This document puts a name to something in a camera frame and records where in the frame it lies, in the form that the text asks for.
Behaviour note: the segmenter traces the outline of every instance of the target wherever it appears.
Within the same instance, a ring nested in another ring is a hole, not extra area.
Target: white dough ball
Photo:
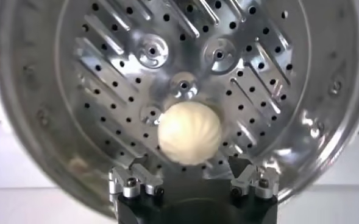
[[[161,116],[158,140],[172,161],[197,165],[215,155],[221,133],[220,119],[212,109],[197,102],[182,102]]]

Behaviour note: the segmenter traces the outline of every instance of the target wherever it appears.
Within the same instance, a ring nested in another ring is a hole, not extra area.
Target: bolt
[[[333,95],[338,95],[342,88],[342,83],[340,81],[334,81],[330,88],[330,93]]]
[[[31,77],[34,75],[34,69],[31,66],[24,66],[23,67],[24,75]]]
[[[260,179],[258,185],[262,188],[268,188],[269,187],[269,181],[267,179]]]
[[[126,181],[126,185],[128,187],[134,187],[134,186],[136,186],[136,184],[137,184],[137,180],[134,177],[131,177]]]
[[[44,110],[39,110],[37,112],[37,118],[41,122],[42,126],[47,126],[49,124],[48,115]]]
[[[232,190],[230,190],[230,194],[235,198],[241,197],[241,189],[238,187],[234,187],[232,188]]]
[[[158,187],[155,189],[155,196],[161,197],[165,193],[165,190],[162,187]]]

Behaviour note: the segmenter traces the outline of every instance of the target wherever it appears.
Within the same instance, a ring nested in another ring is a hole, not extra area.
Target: metal bracket
[[[278,195],[279,188],[279,175],[277,171],[273,168],[266,168],[265,172],[262,174],[262,177],[255,182],[255,195],[269,199],[273,195]]]
[[[132,173],[121,166],[113,167],[108,175],[110,201],[115,202],[118,194],[126,198],[140,195],[141,184],[149,195],[159,196],[164,193],[163,180],[153,176],[141,164],[132,165]]]
[[[248,165],[240,176],[231,180],[230,183],[233,196],[245,196],[249,193],[250,187],[254,187],[257,197],[270,199],[278,194],[279,175],[273,168],[266,168],[265,172],[260,175],[255,166]]]
[[[164,193],[162,188],[163,180],[153,176],[141,164],[134,164],[132,166],[132,172],[133,175],[145,185],[145,191],[147,194],[161,195]]]
[[[256,168],[253,165],[248,165],[240,176],[236,179],[232,179],[231,184],[231,192],[236,196],[244,196],[249,193],[249,188],[257,174]]]

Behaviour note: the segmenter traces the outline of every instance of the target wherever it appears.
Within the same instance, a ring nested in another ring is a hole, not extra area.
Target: black base
[[[118,197],[118,221],[123,224],[276,224],[276,197],[234,197],[230,180],[165,179],[161,197]]]

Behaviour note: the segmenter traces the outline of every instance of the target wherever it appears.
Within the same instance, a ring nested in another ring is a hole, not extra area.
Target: perforated steamer tray
[[[0,0],[0,92],[62,188],[111,214],[107,172],[232,178],[228,156],[280,173],[280,201],[334,162],[359,123],[359,1]],[[224,141],[171,162],[159,117],[195,100]]]

